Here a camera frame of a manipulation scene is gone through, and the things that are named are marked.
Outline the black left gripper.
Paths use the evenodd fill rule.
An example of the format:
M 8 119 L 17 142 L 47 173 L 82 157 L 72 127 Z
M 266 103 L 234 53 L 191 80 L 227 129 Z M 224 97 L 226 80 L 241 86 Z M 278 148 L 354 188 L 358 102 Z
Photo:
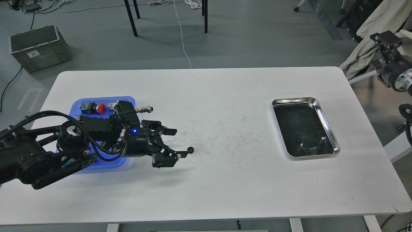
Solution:
M 160 121 L 140 120 L 138 113 L 151 112 L 152 107 L 135 109 L 131 102 L 118 101 L 111 115 L 111 154 L 113 159 L 152 156 L 152 167 L 171 168 L 190 154 L 186 151 L 165 150 L 161 136 L 174 136 L 177 129 L 167 128 Z

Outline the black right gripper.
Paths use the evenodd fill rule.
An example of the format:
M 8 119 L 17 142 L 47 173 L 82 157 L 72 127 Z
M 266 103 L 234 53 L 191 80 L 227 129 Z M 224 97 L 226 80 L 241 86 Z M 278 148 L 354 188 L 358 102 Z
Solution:
M 378 61 L 376 67 L 378 80 L 387 88 L 396 92 L 411 92 L 412 85 L 412 60 L 411 57 L 400 55 L 398 48 L 403 41 L 391 31 L 375 33 L 370 39 L 376 44 L 384 60 Z

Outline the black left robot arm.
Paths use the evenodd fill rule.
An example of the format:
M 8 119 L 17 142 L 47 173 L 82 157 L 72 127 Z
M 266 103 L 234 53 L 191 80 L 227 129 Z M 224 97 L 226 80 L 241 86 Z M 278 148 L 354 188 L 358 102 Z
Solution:
M 113 113 L 105 118 L 41 111 L 2 130 L 1 184 L 17 179 L 40 189 L 97 161 L 131 157 L 150 156 L 154 168 L 169 168 L 194 152 L 193 147 L 175 151 L 164 144 L 162 136 L 174 136 L 176 129 L 139 119 L 152 107 L 136 109 L 129 101 L 110 107 Z

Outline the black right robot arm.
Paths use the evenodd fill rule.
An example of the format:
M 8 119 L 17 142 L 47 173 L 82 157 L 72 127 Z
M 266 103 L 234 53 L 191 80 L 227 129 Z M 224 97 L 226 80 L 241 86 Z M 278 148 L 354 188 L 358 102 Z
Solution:
M 402 116 L 403 123 L 396 130 L 406 132 L 407 141 L 411 143 L 411 103 L 401 102 L 406 99 L 406 94 L 411 100 L 411 57 L 400 54 L 398 48 L 403 41 L 390 31 L 375 33 L 370 39 L 381 55 L 380 60 L 371 63 L 376 69 L 378 81 L 386 88 L 379 102 L 385 106 L 390 105 L 393 110 L 396 104 L 399 105 L 397 113 Z

